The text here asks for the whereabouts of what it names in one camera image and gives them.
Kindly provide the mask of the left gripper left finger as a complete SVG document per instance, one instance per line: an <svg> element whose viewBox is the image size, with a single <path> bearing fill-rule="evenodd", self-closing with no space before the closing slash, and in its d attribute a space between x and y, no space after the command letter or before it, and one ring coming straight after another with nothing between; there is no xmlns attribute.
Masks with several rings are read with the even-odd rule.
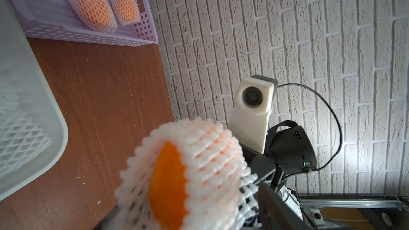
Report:
<svg viewBox="0 0 409 230"><path fill-rule="evenodd" d="M115 206L95 227L95 230L122 230L123 213L119 206Z"/></svg>

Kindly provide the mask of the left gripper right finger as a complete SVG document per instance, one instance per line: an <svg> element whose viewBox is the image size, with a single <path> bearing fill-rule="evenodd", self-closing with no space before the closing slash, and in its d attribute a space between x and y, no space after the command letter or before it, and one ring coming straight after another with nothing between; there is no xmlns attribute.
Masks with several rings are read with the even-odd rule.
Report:
<svg viewBox="0 0 409 230"><path fill-rule="evenodd" d="M262 230L307 230L308 226L265 183L257 193Z"/></svg>

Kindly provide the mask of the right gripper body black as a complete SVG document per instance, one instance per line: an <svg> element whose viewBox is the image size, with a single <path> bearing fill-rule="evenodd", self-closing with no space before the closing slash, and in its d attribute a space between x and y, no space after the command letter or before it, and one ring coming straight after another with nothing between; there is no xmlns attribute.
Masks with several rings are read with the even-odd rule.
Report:
<svg viewBox="0 0 409 230"><path fill-rule="evenodd" d="M243 156L253 174L257 175L255 184L269 182L269 187L277 192L281 189L284 169L271 158L241 144Z"/></svg>

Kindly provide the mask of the white foam net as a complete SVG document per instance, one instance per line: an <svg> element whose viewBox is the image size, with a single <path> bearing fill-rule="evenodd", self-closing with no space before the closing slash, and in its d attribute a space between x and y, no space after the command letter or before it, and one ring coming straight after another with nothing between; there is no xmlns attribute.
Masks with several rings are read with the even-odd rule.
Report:
<svg viewBox="0 0 409 230"><path fill-rule="evenodd" d="M31 162L51 144L41 125L19 108L14 88L1 83L1 177Z"/></svg>

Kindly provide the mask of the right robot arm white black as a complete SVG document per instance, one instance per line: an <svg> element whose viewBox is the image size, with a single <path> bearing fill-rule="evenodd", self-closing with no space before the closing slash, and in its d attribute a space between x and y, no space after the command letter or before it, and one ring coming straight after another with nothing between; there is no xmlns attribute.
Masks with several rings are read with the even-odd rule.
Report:
<svg viewBox="0 0 409 230"><path fill-rule="evenodd" d="M264 152L241 147L251 172L257 175L256 185L269 182L275 192L286 184L288 177L317 169L316 154L305 130L292 120L268 130Z"/></svg>

